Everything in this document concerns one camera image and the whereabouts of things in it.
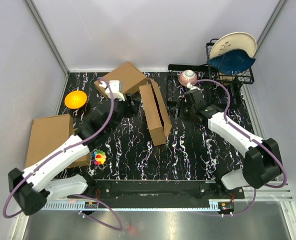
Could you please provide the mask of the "blue leaf plate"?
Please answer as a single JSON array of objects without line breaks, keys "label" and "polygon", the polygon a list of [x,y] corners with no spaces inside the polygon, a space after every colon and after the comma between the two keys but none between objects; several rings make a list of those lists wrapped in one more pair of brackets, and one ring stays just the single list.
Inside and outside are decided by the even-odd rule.
[{"label": "blue leaf plate", "polygon": [[236,75],[251,68],[255,60],[246,51],[233,49],[210,58],[207,63],[225,75]]}]

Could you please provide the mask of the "beige cup in rack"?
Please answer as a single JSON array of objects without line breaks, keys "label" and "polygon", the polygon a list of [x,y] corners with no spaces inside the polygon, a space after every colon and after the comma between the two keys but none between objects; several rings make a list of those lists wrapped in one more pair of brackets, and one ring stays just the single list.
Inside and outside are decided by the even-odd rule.
[{"label": "beige cup in rack", "polygon": [[225,87],[227,87],[227,86],[231,85],[231,82],[233,81],[233,78],[230,77],[230,76],[220,75],[220,76],[217,77],[216,81],[218,83],[221,83]]}]

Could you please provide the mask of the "rainbow flower toy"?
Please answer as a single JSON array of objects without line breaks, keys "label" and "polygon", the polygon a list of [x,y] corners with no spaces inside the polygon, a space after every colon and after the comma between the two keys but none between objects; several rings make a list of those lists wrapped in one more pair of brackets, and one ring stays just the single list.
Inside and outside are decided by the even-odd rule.
[{"label": "rainbow flower toy", "polygon": [[95,165],[103,165],[106,161],[106,153],[102,150],[96,150],[92,153],[92,162]]}]

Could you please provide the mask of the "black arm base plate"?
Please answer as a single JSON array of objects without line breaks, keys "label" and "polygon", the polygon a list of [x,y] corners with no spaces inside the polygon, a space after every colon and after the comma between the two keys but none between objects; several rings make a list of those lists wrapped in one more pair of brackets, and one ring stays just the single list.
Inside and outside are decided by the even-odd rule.
[{"label": "black arm base plate", "polygon": [[206,180],[107,180],[96,179],[82,193],[101,200],[120,196],[189,196],[202,199],[245,198],[241,187],[226,190],[223,185]]}]

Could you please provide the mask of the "large cardboard box left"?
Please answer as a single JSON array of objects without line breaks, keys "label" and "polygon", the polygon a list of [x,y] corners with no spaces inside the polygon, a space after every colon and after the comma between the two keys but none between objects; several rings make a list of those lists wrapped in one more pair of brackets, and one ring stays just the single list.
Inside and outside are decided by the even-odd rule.
[{"label": "large cardboard box left", "polygon": [[52,153],[72,132],[73,119],[69,114],[34,119],[25,167],[36,164]]}]

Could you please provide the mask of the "pink patterned bowl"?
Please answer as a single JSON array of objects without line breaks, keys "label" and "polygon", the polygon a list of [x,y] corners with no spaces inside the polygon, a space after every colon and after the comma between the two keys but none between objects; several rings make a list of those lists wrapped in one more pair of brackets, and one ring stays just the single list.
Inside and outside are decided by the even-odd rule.
[{"label": "pink patterned bowl", "polygon": [[178,81],[181,85],[187,86],[188,83],[197,81],[197,75],[192,70],[185,70],[179,75]]}]

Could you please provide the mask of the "small cardboard box left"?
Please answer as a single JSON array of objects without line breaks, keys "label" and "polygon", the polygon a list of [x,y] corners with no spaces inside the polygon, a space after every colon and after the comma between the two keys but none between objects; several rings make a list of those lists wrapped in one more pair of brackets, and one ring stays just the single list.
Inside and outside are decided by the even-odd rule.
[{"label": "small cardboard box left", "polygon": [[75,160],[73,163],[71,163],[68,168],[75,168],[75,167],[82,167],[82,166],[88,166],[90,163],[90,154],[84,155],[80,157],[79,159]]}]

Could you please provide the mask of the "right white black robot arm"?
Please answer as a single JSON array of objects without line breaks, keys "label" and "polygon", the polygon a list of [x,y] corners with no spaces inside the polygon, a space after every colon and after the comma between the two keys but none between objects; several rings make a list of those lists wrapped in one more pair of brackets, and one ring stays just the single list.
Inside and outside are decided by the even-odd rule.
[{"label": "right white black robot arm", "polygon": [[221,177],[215,185],[216,195],[226,198],[233,189],[250,186],[259,189],[282,174],[282,161],[277,142],[256,136],[232,121],[224,111],[209,104],[197,89],[179,97],[175,118],[207,127],[228,141],[244,158],[242,167]]}]

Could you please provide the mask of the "closed cardboard box back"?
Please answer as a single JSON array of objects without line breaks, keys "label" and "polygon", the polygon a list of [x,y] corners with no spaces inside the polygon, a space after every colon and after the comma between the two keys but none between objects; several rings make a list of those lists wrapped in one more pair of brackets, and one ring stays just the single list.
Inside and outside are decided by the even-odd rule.
[{"label": "closed cardboard box back", "polygon": [[[95,87],[99,93],[103,93],[103,89],[99,87],[99,80],[95,81]],[[114,69],[110,73],[103,76],[103,80],[119,80],[122,83],[122,93],[124,96],[126,94],[135,94],[139,91],[139,86],[145,85],[147,83],[146,76],[134,67],[130,62],[126,62]]]}]

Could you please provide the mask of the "orange bowl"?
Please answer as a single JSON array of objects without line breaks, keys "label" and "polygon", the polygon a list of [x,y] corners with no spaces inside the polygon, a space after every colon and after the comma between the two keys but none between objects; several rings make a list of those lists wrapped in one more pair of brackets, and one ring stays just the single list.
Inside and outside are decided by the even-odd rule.
[{"label": "orange bowl", "polygon": [[75,90],[67,94],[64,103],[69,109],[75,110],[83,107],[87,102],[87,95],[81,90]]}]

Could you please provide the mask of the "cream floral plate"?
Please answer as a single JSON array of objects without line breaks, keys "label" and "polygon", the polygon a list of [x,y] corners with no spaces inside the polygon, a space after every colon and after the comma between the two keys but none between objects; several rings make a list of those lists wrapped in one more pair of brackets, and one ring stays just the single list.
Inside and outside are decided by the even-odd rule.
[{"label": "cream floral plate", "polygon": [[257,50],[256,39],[246,32],[232,32],[217,40],[211,48],[209,58],[214,58],[227,51],[241,49],[252,58]]}]

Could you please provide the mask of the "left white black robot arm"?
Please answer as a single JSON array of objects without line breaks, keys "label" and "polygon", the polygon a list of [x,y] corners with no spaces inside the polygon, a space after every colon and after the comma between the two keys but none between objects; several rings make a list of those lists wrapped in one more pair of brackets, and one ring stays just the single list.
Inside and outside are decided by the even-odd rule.
[{"label": "left white black robot arm", "polygon": [[82,176],[54,180],[54,177],[75,160],[87,155],[112,133],[124,118],[137,116],[140,101],[128,93],[124,100],[105,99],[87,117],[76,131],[56,150],[36,164],[24,169],[12,169],[8,173],[10,195],[3,208],[15,199],[21,212],[27,216],[41,210],[51,200],[81,194],[90,198],[95,185]]}]

